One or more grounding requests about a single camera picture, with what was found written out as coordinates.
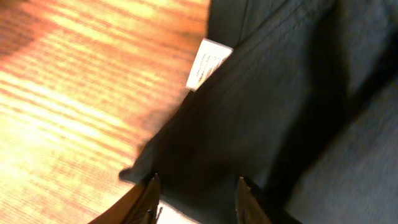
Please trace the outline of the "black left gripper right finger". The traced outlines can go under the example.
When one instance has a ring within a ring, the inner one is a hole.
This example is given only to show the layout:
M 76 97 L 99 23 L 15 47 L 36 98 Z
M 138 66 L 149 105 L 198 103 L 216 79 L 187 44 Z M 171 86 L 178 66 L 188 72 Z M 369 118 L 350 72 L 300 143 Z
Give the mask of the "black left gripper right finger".
M 260 188 L 247 177 L 238 178 L 235 207 L 239 224 L 301 224 L 268 202 Z

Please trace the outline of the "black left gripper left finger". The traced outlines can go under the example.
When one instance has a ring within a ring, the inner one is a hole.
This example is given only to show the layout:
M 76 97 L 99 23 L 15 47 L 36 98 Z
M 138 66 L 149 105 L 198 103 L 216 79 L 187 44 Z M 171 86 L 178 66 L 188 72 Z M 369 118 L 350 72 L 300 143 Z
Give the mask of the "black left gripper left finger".
M 160 193 L 159 176 L 146 177 L 89 224 L 156 224 Z

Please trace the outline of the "black t-shirt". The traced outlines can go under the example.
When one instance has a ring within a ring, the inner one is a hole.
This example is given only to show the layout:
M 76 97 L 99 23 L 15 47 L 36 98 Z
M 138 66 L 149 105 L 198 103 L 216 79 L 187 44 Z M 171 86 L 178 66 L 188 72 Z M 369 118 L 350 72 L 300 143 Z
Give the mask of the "black t-shirt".
M 233 53 L 120 173 L 235 223 L 237 178 L 302 223 L 397 222 L 397 1 L 213 1 Z

